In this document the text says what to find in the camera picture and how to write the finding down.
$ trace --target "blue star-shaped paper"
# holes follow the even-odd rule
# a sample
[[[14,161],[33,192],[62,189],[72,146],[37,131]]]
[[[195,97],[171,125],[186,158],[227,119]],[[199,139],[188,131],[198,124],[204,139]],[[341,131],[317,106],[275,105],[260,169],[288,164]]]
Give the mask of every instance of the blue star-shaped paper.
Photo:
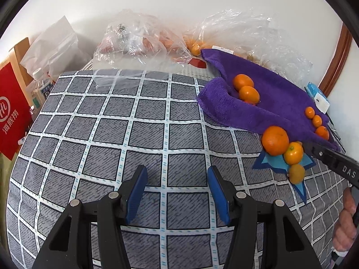
[[[299,164],[302,165],[305,170],[308,170],[316,165],[316,163],[312,160],[312,158],[309,157],[307,154],[303,155],[303,158]],[[253,164],[253,169],[268,169],[268,168],[272,169],[273,172],[275,173],[287,175],[289,165],[284,161],[283,155],[273,157],[267,154],[265,150],[263,150],[256,158],[256,161]],[[300,198],[306,204],[306,189],[304,187],[304,180],[297,185],[292,184],[292,186],[298,192]]]

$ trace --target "red bag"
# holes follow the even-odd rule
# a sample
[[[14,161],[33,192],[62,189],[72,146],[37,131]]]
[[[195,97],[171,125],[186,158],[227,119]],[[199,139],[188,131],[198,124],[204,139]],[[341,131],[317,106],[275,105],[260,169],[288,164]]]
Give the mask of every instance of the red bag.
[[[0,80],[0,152],[12,160],[32,119],[10,63],[0,70]]]

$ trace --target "brown wooden trim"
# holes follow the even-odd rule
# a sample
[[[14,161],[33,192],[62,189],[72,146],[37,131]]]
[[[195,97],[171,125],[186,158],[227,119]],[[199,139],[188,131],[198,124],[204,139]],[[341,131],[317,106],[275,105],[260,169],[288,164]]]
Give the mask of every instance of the brown wooden trim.
[[[351,41],[351,33],[343,23],[334,57],[330,62],[329,68],[322,79],[322,82],[319,84],[319,89],[322,90],[326,97],[328,97],[330,92],[333,90],[334,85],[340,76],[349,54]]]

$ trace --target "purple cloth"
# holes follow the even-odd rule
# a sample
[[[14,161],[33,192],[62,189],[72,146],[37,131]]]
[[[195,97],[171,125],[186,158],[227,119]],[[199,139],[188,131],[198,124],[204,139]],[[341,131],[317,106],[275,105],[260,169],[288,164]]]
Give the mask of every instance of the purple cloth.
[[[306,107],[312,106],[326,127],[329,118],[318,110],[305,91],[272,71],[220,50],[204,49],[202,57],[221,72],[221,77],[207,83],[197,97],[199,105],[213,120],[259,134],[269,126],[280,126],[291,142],[312,141],[339,151],[331,135],[326,141],[315,134],[312,121],[304,114]],[[238,74],[252,78],[261,97],[257,106],[238,99],[232,84]]]

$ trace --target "white plastic bag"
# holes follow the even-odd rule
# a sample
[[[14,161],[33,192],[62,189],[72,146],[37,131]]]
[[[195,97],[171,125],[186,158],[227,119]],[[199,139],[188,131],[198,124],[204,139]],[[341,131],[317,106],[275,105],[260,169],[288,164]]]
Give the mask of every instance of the white plastic bag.
[[[20,64],[32,75],[43,71],[57,81],[66,71],[78,71],[91,57],[78,47],[78,38],[66,17],[51,25],[32,43]]]
[[[270,69],[300,88],[310,81],[312,63],[286,45],[272,18],[225,10],[206,18],[184,34],[193,55],[213,45]]]
[[[165,26],[157,17],[122,10],[111,23],[93,57],[93,69],[129,69],[160,72],[180,72],[192,56],[182,35]],[[116,84],[124,83],[126,75],[116,77]],[[98,87],[108,86],[108,76],[94,77]]]

